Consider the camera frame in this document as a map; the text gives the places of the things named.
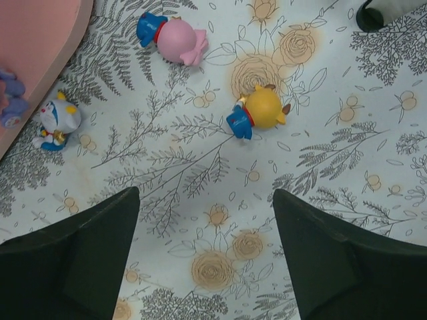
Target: doraemon figurine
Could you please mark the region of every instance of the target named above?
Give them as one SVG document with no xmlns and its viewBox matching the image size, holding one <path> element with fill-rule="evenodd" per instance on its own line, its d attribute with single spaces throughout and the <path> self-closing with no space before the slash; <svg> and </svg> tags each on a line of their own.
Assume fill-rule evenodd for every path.
<svg viewBox="0 0 427 320">
<path fill-rule="evenodd" d="M 36 148 L 48 151 L 62 150 L 69 134 L 77 130 L 81 123 L 80 110 L 68 102 L 62 92 L 54 100 L 47 102 L 40 110 L 43 125 L 41 137 L 33 139 Z"/>
<path fill-rule="evenodd" d="M 0 123 L 11 129 L 22 120 L 22 114 L 29 109 L 29 104 L 21 98 L 25 86 L 17 79 L 14 72 L 0 67 Z"/>
<path fill-rule="evenodd" d="M 274 93 L 274 85 L 255 86 L 255 92 L 242 95 L 234 105 L 233 113 L 227 117 L 227 123 L 238 139 L 252 138 L 252 127 L 269 129 L 277 124 L 286 124 L 286 115 L 291 105 L 282 107 L 280 98 Z"/>
<path fill-rule="evenodd" d="M 208 46 L 206 30 L 193 29 L 180 17 L 168 21 L 148 12 L 139 18 L 136 35 L 142 47 L 153 41 L 163 58 L 184 65 L 199 65 Z"/>
</svg>

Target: bottle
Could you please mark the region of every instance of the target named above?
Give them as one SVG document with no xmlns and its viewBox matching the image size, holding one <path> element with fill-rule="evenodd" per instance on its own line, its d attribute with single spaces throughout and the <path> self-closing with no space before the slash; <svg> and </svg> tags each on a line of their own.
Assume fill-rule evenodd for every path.
<svg viewBox="0 0 427 320">
<path fill-rule="evenodd" d="M 367 0 L 359 8 L 356 21 L 361 30 L 375 32 L 426 3 L 427 0 Z"/>
</svg>

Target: brown ear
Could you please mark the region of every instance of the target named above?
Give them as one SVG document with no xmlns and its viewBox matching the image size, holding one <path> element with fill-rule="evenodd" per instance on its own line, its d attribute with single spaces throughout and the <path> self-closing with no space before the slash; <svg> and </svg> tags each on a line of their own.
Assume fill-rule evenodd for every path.
<svg viewBox="0 0 427 320">
<path fill-rule="evenodd" d="M 282 109 L 282 112 L 287 115 L 289 112 L 291 111 L 291 105 L 290 103 L 288 103 L 287 105 L 285 105 Z"/>
<path fill-rule="evenodd" d="M 275 85 L 265 85 L 264 88 L 274 90 L 276 88 Z"/>
</svg>

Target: yellow toy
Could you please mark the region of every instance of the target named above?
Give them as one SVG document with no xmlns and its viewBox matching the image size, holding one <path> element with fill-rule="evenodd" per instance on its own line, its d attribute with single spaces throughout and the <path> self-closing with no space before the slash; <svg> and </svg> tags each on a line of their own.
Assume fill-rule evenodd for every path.
<svg viewBox="0 0 427 320">
<path fill-rule="evenodd" d="M 280 98 L 274 92 L 274 85 L 255 86 L 250 95 L 242 95 L 233 108 L 233 113 L 227 117 L 227 122 L 234 135 L 250 140 L 252 127 L 269 129 L 277 124 L 286 124 L 286 115 L 291 105 L 282 107 Z"/>
</svg>

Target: floral tablecloth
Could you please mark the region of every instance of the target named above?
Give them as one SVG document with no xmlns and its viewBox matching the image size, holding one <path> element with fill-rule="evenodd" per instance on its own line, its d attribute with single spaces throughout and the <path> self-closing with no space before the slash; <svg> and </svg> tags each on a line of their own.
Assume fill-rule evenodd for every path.
<svg viewBox="0 0 427 320">
<path fill-rule="evenodd" d="M 138 186 L 115 320 L 299 319 L 271 208 L 276 188 L 426 245 L 427 9 L 366 34 L 355 22 L 360 5 L 97 1 L 51 93 L 79 105 L 82 126 L 66 150 L 46 153 L 31 146 L 35 115 L 0 162 L 0 241 Z M 200 67 L 139 46 L 145 10 L 207 29 Z M 292 110 L 287 125 L 240 141 L 224 117 L 256 83 L 276 85 Z"/>
</svg>

